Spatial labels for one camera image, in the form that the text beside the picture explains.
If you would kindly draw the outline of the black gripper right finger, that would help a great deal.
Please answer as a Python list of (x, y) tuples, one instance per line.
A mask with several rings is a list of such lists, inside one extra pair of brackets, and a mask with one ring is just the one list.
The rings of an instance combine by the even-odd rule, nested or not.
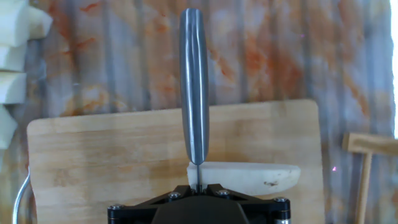
[(291, 206), (286, 197), (260, 199), (210, 184), (200, 187), (201, 196), (211, 197), (205, 206), (209, 223), (290, 223)]

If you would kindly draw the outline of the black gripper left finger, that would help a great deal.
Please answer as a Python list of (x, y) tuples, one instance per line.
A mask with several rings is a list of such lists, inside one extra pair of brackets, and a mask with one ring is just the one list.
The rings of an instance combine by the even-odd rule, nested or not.
[(151, 223), (162, 205), (196, 195), (196, 190), (189, 185), (178, 185), (171, 192), (137, 205), (115, 203), (108, 207), (108, 224)]

